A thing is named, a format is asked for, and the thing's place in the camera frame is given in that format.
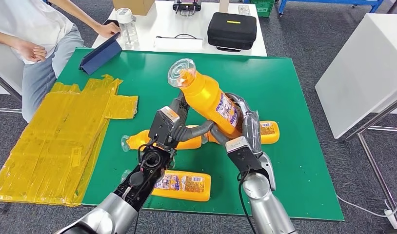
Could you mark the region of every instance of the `white t-shirt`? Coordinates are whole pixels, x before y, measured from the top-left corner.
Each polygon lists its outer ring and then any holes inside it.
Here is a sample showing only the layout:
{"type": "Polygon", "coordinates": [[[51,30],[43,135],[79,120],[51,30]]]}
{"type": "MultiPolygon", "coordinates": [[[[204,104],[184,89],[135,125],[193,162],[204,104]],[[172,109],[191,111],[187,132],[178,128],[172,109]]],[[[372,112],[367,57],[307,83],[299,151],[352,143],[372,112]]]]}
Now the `white t-shirt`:
{"type": "MultiPolygon", "coordinates": [[[[42,0],[0,0],[0,32],[45,47],[46,57],[51,56],[72,25],[67,17],[42,0]]],[[[13,50],[25,64],[34,63],[13,50]]]]}

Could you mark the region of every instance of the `clear bottle cap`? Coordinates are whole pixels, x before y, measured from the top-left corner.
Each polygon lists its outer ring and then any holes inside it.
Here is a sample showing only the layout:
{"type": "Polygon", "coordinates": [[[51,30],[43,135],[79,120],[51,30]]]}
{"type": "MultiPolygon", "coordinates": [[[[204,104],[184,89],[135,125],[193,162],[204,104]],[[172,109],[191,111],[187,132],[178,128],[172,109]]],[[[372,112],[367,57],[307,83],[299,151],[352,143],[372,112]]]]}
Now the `clear bottle cap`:
{"type": "Polygon", "coordinates": [[[127,176],[131,173],[132,171],[130,169],[125,170],[122,175],[121,175],[121,183],[124,182],[124,180],[127,178],[127,176]]]}
{"type": "Polygon", "coordinates": [[[182,58],[168,71],[168,83],[173,87],[186,87],[196,78],[196,65],[193,60],[182,58]]]}
{"type": "Polygon", "coordinates": [[[127,135],[123,135],[121,137],[121,148],[124,152],[128,152],[130,150],[130,146],[127,143],[128,138],[130,138],[127,135]]]}
{"type": "Polygon", "coordinates": [[[120,8],[116,11],[118,23],[126,24],[133,21],[133,13],[128,8],[120,8]]]}

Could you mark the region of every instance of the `green crate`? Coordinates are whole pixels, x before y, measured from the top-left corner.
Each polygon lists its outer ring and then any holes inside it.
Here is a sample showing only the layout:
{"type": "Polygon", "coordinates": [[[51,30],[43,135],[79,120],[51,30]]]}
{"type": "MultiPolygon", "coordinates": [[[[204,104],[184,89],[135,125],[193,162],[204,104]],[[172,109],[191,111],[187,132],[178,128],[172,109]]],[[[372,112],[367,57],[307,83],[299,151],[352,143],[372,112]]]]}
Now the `green crate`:
{"type": "Polygon", "coordinates": [[[250,0],[250,3],[256,5],[259,17],[269,17],[275,0],[250,0]]]}

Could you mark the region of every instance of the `white table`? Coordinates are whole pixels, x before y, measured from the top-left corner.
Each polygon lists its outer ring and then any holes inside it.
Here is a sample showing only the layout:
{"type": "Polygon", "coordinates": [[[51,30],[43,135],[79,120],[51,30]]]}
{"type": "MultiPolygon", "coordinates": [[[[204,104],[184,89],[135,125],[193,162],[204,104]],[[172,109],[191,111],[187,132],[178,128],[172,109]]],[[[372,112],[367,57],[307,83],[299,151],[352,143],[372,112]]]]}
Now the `white table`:
{"type": "MultiPolygon", "coordinates": [[[[175,37],[178,34],[186,33],[196,38],[203,38],[204,45],[203,49],[200,50],[185,50],[181,52],[189,53],[205,53],[205,54],[230,54],[230,55],[248,55],[248,56],[267,56],[266,48],[264,47],[264,41],[262,32],[260,29],[260,23],[258,19],[258,13],[254,4],[246,4],[250,8],[250,14],[256,17],[257,21],[257,36],[256,41],[253,43],[253,47],[250,50],[242,50],[241,52],[225,52],[216,49],[214,46],[209,45],[207,42],[207,27],[210,20],[215,12],[218,11],[218,3],[214,2],[203,2],[201,11],[196,12],[192,17],[184,17],[179,14],[175,14],[172,8],[172,1],[156,1],[146,16],[137,16],[135,22],[137,34],[139,38],[139,47],[136,50],[141,51],[162,51],[162,52],[180,52],[174,49],[161,49],[154,47],[156,36],[161,37],[175,37]]],[[[240,4],[229,4],[228,13],[238,14],[238,6],[240,4]]],[[[115,10],[111,12],[109,19],[115,20],[115,10]]],[[[106,38],[98,35],[93,48],[98,47],[102,44],[106,38]]]]}
{"type": "Polygon", "coordinates": [[[315,88],[335,138],[395,102],[397,15],[366,14],[315,88]]]}

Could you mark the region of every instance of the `blue cart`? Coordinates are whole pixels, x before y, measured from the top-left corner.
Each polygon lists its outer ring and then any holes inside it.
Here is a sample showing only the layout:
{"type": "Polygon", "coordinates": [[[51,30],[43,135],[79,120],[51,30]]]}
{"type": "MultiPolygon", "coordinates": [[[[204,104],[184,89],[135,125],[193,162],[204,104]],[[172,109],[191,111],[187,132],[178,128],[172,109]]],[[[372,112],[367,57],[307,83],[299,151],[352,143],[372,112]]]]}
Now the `blue cart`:
{"type": "Polygon", "coordinates": [[[279,17],[283,16],[283,10],[288,1],[305,1],[305,2],[323,2],[323,3],[342,3],[342,4],[352,4],[352,7],[357,5],[369,5],[371,10],[369,13],[374,13],[378,7],[381,5],[383,0],[282,0],[279,7],[279,17]]]}

